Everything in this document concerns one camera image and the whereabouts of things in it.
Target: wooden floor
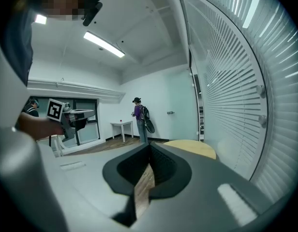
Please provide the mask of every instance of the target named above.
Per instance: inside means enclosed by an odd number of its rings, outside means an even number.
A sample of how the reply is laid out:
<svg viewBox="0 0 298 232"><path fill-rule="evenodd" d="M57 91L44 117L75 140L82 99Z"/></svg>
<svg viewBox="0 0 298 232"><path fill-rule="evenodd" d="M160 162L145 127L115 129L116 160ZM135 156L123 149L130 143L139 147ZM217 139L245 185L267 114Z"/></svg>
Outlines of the wooden floor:
<svg viewBox="0 0 298 232"><path fill-rule="evenodd" d="M90 148L90 149L74 152L72 154L69 154L68 156L96 153L96 152L100 152L100 151L105 151L105 150L120 148L120 147L127 146L127 145L132 145L132 144L135 144L138 142L139 142L138 138L125 137L125 143L124 143L122 140L122 136L120 136L115 139L111 139L102 145L98 145L98 146ZM149 140L149 142L163 143L160 141L151 141L151 140ZM139 182L135 186L134 198L135 198L135 206L136 206L135 209L136 209L137 218L139 218L144 213L144 211L147 209L147 207L149 206L148 194L149 194L149 190L153 187L154 187L153 171L152 171L150 165L148 165L144 174L142 175Z"/></svg>

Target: woman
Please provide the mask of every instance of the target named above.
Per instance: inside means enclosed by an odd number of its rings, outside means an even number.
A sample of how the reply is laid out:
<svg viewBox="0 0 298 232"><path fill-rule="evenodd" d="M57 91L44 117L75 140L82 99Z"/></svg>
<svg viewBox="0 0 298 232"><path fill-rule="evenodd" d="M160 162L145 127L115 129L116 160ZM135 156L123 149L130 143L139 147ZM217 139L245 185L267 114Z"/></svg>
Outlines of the woman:
<svg viewBox="0 0 298 232"><path fill-rule="evenodd" d="M137 122L137 128L138 128L138 132L139 132L139 137L140 137L140 142L141 143L148 143L148 138L147 138L147 129L145 126L145 122L144 122L144 114L142 114L143 112L143 106L141 105L141 100L138 97L135 97L135 99L133 100L133 103L135 104L135 108L134 108L134 114L133 116L136 117L136 122Z"/></svg>

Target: fluorescent light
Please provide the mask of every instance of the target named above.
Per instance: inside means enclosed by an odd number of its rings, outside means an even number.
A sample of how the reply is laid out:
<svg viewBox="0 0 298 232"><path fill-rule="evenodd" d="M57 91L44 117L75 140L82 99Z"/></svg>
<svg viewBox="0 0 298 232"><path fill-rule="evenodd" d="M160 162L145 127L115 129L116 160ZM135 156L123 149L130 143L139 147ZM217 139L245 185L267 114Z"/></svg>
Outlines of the fluorescent light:
<svg viewBox="0 0 298 232"><path fill-rule="evenodd" d="M117 55L119 58L123 57L125 54L123 52L121 52L120 50L118 50L117 48L115 48L114 46L112 46L111 44L109 44L108 42L100 39L99 37L93 35L90 32L86 32L85 36L83 36L85 39L87 39L88 41L91 41L99 46L101 46L102 48L110 51L111 53Z"/></svg>
<svg viewBox="0 0 298 232"><path fill-rule="evenodd" d="M259 4L260 0L252 0L251 4L250 4L250 8L248 11L248 14L246 16L246 20L244 22L244 25L242 26L244 29L247 29L248 26L250 25L250 22L254 16L254 13L256 11L257 5Z"/></svg>
<svg viewBox="0 0 298 232"><path fill-rule="evenodd" d="M41 14L38 14L35 18L35 22L40 23L40 24L46 24L47 17L43 16Z"/></svg>

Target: purple shirt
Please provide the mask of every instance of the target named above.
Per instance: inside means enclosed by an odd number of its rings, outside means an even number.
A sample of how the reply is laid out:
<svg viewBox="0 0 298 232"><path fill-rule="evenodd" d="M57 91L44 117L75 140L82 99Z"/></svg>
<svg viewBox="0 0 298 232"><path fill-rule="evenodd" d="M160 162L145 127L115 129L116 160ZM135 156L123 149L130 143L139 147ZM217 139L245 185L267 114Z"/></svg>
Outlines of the purple shirt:
<svg viewBox="0 0 298 232"><path fill-rule="evenodd" d="M134 114L136 116L136 119L140 120L140 107L138 105L136 105L134 108Z"/></svg>

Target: wooden tabletop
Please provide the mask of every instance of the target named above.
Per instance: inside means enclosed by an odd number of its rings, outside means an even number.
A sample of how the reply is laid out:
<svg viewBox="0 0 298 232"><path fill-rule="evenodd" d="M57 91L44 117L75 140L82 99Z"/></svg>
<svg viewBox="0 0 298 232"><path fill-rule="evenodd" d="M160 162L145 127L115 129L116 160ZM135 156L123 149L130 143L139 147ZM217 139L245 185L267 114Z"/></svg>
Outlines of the wooden tabletop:
<svg viewBox="0 0 298 232"><path fill-rule="evenodd" d="M195 154L216 159L216 152L209 145L195 140L174 140L164 143L165 145L183 149Z"/></svg>

